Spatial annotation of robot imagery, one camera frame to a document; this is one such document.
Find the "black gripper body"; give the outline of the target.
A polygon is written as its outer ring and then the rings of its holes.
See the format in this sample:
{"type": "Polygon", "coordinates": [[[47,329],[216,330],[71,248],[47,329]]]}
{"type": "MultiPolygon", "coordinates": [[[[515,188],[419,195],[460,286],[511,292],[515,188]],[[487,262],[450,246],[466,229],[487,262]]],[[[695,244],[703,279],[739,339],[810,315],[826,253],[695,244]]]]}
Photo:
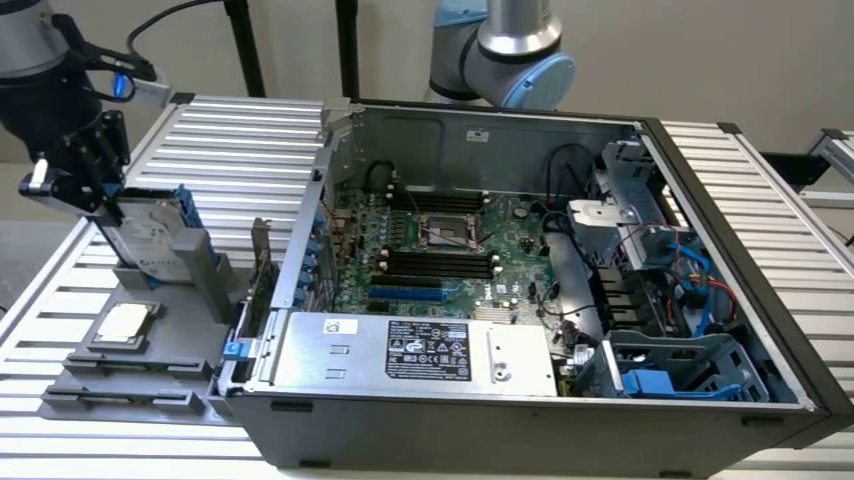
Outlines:
{"type": "Polygon", "coordinates": [[[37,74],[1,80],[1,125],[25,145],[31,159],[63,144],[101,113],[87,74],[37,74]]]}

